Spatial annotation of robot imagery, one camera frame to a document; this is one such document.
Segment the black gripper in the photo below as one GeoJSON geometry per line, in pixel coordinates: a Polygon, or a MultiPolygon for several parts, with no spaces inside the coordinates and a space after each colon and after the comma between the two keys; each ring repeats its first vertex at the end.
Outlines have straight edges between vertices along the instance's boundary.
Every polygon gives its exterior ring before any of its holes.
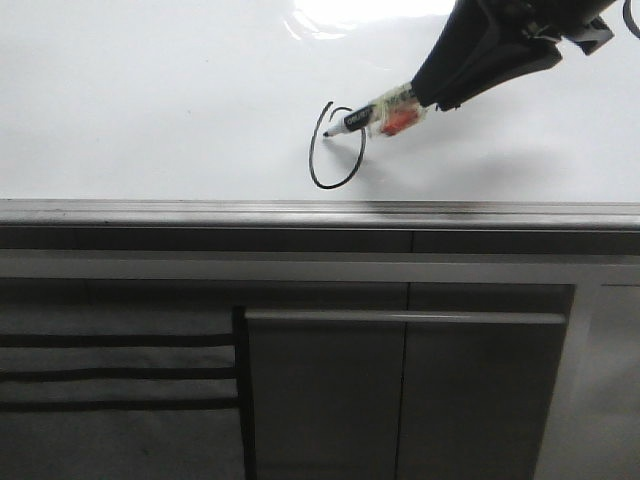
{"type": "Polygon", "coordinates": [[[591,55],[614,33],[601,18],[613,1],[456,1],[428,57],[411,80],[418,100],[442,111],[504,82],[553,68],[567,39],[591,55]],[[499,39],[498,21],[526,39],[499,39]]]}

